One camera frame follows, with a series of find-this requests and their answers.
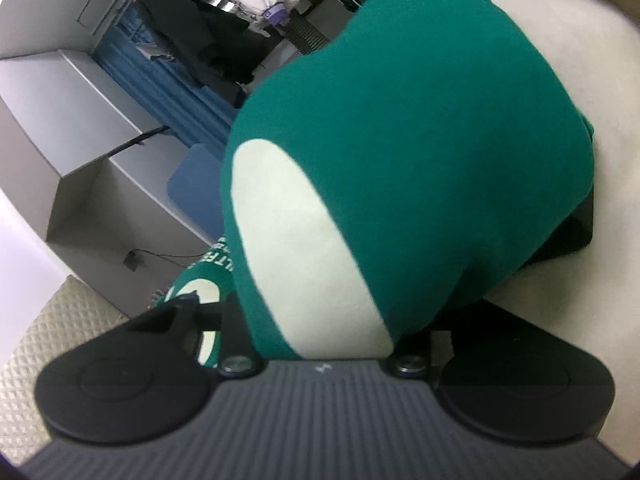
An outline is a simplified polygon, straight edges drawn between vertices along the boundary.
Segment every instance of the white wall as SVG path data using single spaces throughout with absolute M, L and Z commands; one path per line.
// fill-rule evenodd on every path
M 88 51 L 94 38 L 76 17 L 87 0 L 0 0 L 0 58 L 58 48 Z M 111 0 L 92 0 L 82 18 L 89 28 Z
M 0 190 L 0 366 L 69 274 Z

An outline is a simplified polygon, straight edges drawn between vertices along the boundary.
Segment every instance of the gray ribbed surface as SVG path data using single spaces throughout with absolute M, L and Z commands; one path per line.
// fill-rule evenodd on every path
M 50 440 L 33 400 L 40 371 L 125 320 L 73 276 L 47 302 L 0 372 L 0 451 L 10 462 L 21 464 Z
M 612 480 L 626 466 L 595 440 L 519 449 L 453 422 L 431 390 L 376 362 L 272 362 L 227 381 L 190 424 L 157 441 L 97 449 L 56 441 L 33 480 Z

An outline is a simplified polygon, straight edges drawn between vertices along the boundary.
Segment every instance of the gray plastic panel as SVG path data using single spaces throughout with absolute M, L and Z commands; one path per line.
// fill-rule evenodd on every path
M 33 480 L 613 480 L 627 470 L 593 439 L 546 449 L 485 440 L 426 384 L 374 361 L 271 362 L 223 383 L 168 436 L 120 449 L 57 440 L 22 468 Z

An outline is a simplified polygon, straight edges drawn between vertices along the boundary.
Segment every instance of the quilted fabric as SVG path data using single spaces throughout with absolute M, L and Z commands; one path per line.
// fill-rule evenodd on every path
M 0 451 L 10 462 L 20 465 L 50 440 L 33 399 L 44 366 L 126 319 L 73 276 L 47 302 L 0 374 Z

